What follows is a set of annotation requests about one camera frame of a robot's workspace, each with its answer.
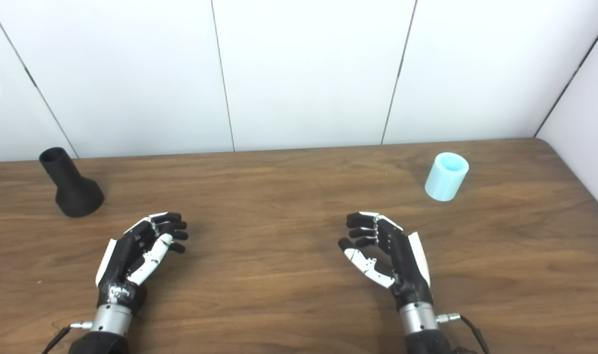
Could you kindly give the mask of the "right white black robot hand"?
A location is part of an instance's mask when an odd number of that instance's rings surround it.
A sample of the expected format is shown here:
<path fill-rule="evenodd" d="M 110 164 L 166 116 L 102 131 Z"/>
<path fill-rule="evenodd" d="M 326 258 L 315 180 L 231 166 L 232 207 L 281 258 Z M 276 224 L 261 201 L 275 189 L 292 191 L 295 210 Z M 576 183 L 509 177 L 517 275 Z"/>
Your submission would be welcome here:
<path fill-rule="evenodd" d="M 357 211 L 346 216 L 348 237 L 338 241 L 347 259 L 368 279 L 387 288 L 396 309 L 413 303 L 433 305 L 429 268 L 416 233 L 380 213 Z"/>

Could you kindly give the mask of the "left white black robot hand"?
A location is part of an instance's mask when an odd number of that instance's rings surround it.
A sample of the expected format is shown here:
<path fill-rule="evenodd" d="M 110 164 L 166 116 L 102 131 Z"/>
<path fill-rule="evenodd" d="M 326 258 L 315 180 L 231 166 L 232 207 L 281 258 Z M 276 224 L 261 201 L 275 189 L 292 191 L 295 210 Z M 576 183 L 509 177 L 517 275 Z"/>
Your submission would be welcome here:
<path fill-rule="evenodd" d="M 110 239 L 96 274 L 97 307 L 121 305 L 133 315 L 144 305 L 144 282 L 169 251 L 184 253 L 187 223 L 180 213 L 162 212 L 140 219 L 119 239 Z"/>

